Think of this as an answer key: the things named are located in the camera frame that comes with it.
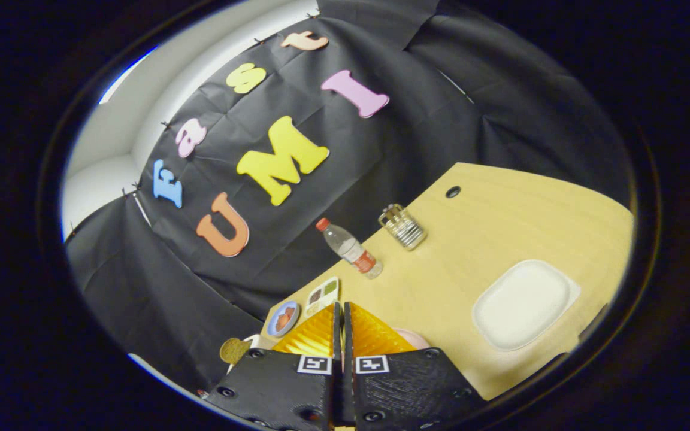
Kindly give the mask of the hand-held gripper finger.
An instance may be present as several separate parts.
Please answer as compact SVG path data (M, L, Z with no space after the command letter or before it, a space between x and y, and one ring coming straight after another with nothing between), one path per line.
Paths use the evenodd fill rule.
M206 402L271 430L334 430L342 377L341 308L320 312L323 354L249 348Z
M446 430L486 404L438 347L395 352L394 330L343 311L343 420L356 430Z

